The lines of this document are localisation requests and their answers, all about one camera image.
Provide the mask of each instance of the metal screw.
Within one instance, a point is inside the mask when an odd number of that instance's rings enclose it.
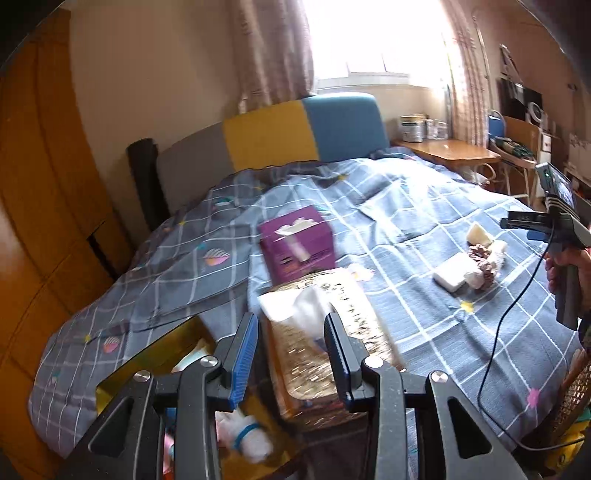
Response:
[[[379,368],[384,364],[384,361],[376,355],[367,356],[363,361],[365,365],[371,368]]]
[[[206,355],[199,361],[199,363],[204,367],[215,367],[217,365],[217,358],[213,355]]]
[[[435,383],[445,383],[447,382],[448,376],[447,373],[445,372],[433,372],[431,374],[431,380],[433,380]]]
[[[139,383],[147,382],[152,374],[147,370],[140,370],[139,372],[134,373],[134,380]]]

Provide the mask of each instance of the rattan item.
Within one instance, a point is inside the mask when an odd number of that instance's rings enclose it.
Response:
[[[555,445],[579,418],[591,401],[591,362],[584,356],[584,366],[570,385],[566,385],[561,403],[556,407],[550,423],[550,444]]]

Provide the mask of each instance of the bedspread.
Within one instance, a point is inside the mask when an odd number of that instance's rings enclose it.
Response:
[[[271,282],[256,227],[306,205],[329,222],[337,266],[354,264],[409,371],[444,370],[475,402],[496,324],[543,244],[498,226],[508,209],[527,209],[517,200],[417,157],[394,156],[402,158],[241,171],[164,222],[132,268],[50,338],[29,402],[38,434],[67,456],[96,417],[97,384],[130,357],[192,315],[219,339],[235,331],[243,312],[258,313],[257,295]],[[508,243],[507,259],[488,291],[464,286],[450,294],[431,272],[466,249],[474,221]],[[483,393],[489,411],[518,437],[551,409],[578,345],[554,320],[541,270],[504,322]],[[407,420],[414,456],[412,411]]]

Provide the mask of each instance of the curtain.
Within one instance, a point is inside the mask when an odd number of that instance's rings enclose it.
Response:
[[[466,16],[457,0],[441,0],[449,19],[443,32],[450,66],[453,138],[473,145],[488,144],[486,79]]]
[[[314,69],[303,0],[227,0],[241,113],[311,95]]]

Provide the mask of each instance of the purple box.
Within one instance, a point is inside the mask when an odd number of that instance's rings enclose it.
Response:
[[[332,230],[312,206],[262,223],[259,231],[275,285],[336,268]]]

